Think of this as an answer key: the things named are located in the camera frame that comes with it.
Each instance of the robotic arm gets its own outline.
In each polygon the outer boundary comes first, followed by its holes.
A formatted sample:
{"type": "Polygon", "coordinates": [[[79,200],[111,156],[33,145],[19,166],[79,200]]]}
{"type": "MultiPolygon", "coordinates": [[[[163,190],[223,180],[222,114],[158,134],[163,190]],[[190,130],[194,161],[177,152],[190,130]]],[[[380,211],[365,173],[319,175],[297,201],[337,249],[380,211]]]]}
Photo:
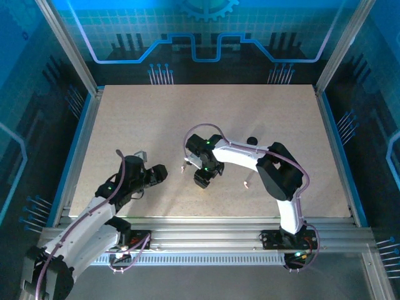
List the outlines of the robotic arm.
{"type": "Polygon", "coordinates": [[[102,253],[115,247],[127,249],[132,246],[131,224],[116,217],[116,213],[134,193],[144,193],[146,188],[163,182],[168,175],[161,164],[146,169],[146,161],[143,151],[124,157],[124,170],[121,163],[119,172],[99,186],[74,222],[44,247],[33,246],[27,252],[22,270],[23,290],[35,295],[39,285],[39,299],[66,299],[78,276],[102,253]],[[121,181],[120,188],[110,197],[121,181]],[[109,201],[99,206],[106,199],[109,201]],[[39,275],[49,256],[52,257],[40,282],[39,275]]]}
{"type": "MultiPolygon", "coordinates": [[[[278,142],[270,147],[256,146],[257,140],[253,137],[247,142],[249,144],[233,142],[222,134],[215,134],[209,139],[193,134],[185,144],[185,148],[191,152],[185,157],[185,161],[186,164],[197,167],[194,182],[203,189],[207,188],[212,178],[223,175],[225,163],[256,171],[267,192],[276,199],[281,215],[278,232],[261,233],[264,249],[316,249],[318,245],[315,243],[315,232],[306,230],[307,226],[298,207],[299,200],[295,196],[303,184],[303,173],[295,166],[298,163],[278,142]]],[[[286,258],[289,265],[296,257],[286,258]]]]}

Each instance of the grid pattern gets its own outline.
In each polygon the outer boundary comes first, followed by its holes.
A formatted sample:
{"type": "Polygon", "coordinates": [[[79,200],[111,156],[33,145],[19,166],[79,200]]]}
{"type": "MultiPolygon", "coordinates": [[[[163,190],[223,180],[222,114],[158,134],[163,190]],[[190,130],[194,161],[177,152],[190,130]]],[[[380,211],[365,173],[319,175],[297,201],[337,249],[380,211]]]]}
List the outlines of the grid pattern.
{"type": "MultiPolygon", "coordinates": [[[[302,42],[301,51],[307,58],[315,58],[330,28],[337,9],[310,8],[246,8],[234,7],[232,13],[217,21],[195,21],[183,12],[173,9],[127,9],[76,11],[88,39],[99,59],[106,59],[111,53],[111,43],[118,44],[116,34],[140,33],[144,47],[166,33],[201,33],[199,47],[212,47],[211,34],[223,32],[251,33],[252,38],[268,45],[272,33],[297,33],[295,44],[302,42]]],[[[89,51],[76,26],[71,12],[60,11],[67,28],[71,32],[85,59],[90,59],[89,51]]],[[[330,55],[341,35],[350,11],[342,12],[332,39],[327,44],[325,56],[330,55]]],[[[283,49],[288,46],[288,39],[283,49]]]]}
{"type": "Polygon", "coordinates": [[[397,127],[400,128],[400,62],[370,18],[362,26],[346,59],[360,53],[364,55],[371,69],[363,88],[371,94],[381,92],[397,127]]]}
{"type": "MultiPolygon", "coordinates": [[[[42,70],[50,55],[55,59],[67,59],[50,27],[43,20],[29,38],[29,43],[0,89],[0,121],[12,131],[20,122],[33,92],[39,95],[48,93],[50,85],[42,75],[42,70]]],[[[10,140],[7,134],[0,132],[0,159],[10,140]]]]}

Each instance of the beige work surface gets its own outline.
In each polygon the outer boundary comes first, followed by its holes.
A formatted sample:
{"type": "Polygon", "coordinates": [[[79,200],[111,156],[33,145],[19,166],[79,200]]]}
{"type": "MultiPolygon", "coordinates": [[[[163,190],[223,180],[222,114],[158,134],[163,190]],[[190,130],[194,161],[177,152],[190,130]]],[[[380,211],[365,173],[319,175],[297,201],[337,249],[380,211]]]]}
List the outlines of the beige work surface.
{"type": "MultiPolygon", "coordinates": [[[[255,136],[259,145],[283,143],[311,178],[302,195],[304,215],[349,216],[313,88],[305,85],[106,86],[70,215],[78,215],[118,171],[120,149],[124,155],[146,151],[146,168],[164,164],[169,173],[120,216],[279,216],[276,200],[249,169],[226,164],[223,176],[204,190],[193,181],[194,166],[181,174],[184,135],[199,123],[216,124],[238,142],[255,136]]],[[[217,132],[204,127],[195,133],[206,139],[217,132]]]]}

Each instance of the glass wall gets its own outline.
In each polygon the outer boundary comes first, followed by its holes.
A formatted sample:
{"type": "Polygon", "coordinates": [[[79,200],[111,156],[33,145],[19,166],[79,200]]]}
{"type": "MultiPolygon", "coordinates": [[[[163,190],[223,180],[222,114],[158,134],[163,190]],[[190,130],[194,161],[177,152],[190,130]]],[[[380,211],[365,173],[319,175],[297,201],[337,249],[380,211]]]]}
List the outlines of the glass wall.
{"type": "Polygon", "coordinates": [[[1,1],[0,28],[0,298],[15,299],[87,91],[34,1],[1,1]]]}
{"type": "MultiPolygon", "coordinates": [[[[377,241],[400,238],[399,14],[399,1],[376,1],[326,89],[377,241]]],[[[400,295],[400,282],[392,282],[400,295]]]]}
{"type": "Polygon", "coordinates": [[[359,0],[55,0],[96,82],[314,84],[359,0]]]}

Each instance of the metal post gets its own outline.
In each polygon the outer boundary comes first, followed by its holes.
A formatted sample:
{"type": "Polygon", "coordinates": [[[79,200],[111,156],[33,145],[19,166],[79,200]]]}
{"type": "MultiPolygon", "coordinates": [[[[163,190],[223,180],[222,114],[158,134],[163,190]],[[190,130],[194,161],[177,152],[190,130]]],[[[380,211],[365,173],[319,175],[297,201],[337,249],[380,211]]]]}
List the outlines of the metal post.
{"type": "Polygon", "coordinates": [[[330,80],[338,69],[344,55],[347,53],[353,39],[356,37],[364,21],[368,17],[371,8],[374,6],[376,0],[361,0],[356,11],[352,15],[349,23],[344,29],[340,40],[329,58],[321,76],[316,84],[316,90],[319,94],[328,86],[330,80]]]}
{"type": "Polygon", "coordinates": [[[46,19],[47,23],[49,23],[50,28],[54,32],[57,37],[57,40],[61,44],[62,48],[64,49],[65,53],[67,54],[69,60],[71,61],[74,69],[76,70],[77,74],[81,78],[83,84],[85,85],[87,91],[92,97],[95,97],[98,88],[97,84],[92,77],[86,63],[79,53],[78,47],[76,47],[75,42],[73,41],[72,37],[69,35],[68,30],[66,29],[61,17],[54,7],[51,0],[35,0],[37,6],[42,11],[44,18],[46,19]]]}

